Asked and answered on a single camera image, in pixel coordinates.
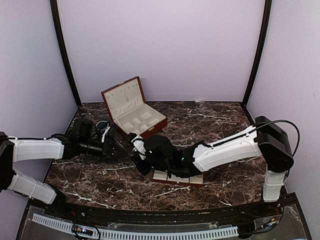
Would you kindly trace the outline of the red jewelry tray insert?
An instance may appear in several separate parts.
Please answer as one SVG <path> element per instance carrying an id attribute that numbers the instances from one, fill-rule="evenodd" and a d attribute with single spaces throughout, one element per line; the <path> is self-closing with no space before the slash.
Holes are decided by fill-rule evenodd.
<path id="1" fill-rule="evenodd" d="M 155 170 L 153 173 L 152 181 L 162 184 L 202 187 L 204 185 L 204 176 L 203 174 L 200 174 L 196 176 L 181 178 L 172 174 L 171 177 L 169 177 L 169 174 L 167 172 Z"/>

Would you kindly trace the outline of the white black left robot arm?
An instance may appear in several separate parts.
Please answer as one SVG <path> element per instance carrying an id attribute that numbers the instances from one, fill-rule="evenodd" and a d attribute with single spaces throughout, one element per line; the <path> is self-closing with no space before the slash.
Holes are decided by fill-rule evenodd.
<path id="1" fill-rule="evenodd" d="M 18 162 L 30 160 L 64 160 L 81 154 L 103 160 L 127 157 L 127 152 L 114 139 L 115 128 L 108 121 L 94 124 L 79 118 L 65 134 L 50 137 L 13 137 L 0 133 L 0 189 L 10 190 L 30 199 L 51 205 L 60 218 L 71 213 L 66 196 L 55 187 L 35 180 L 14 168 Z"/>

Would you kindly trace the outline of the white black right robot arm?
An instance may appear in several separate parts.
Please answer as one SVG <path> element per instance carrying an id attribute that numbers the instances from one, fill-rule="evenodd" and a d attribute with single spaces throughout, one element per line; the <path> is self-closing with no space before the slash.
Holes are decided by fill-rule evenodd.
<path id="1" fill-rule="evenodd" d="M 281 188 L 294 165 L 295 149 L 291 149 L 288 134 L 265 116 L 237 134 L 211 143 L 198 142 L 178 150 L 165 136 L 153 135 L 143 139 L 129 133 L 128 139 L 137 156 L 136 168 L 142 175 L 151 169 L 165 172 L 168 177 L 190 178 L 215 167 L 237 160 L 263 157 L 266 172 L 262 187 L 262 201 L 255 205 L 255 213 L 266 217 L 275 208 Z"/>

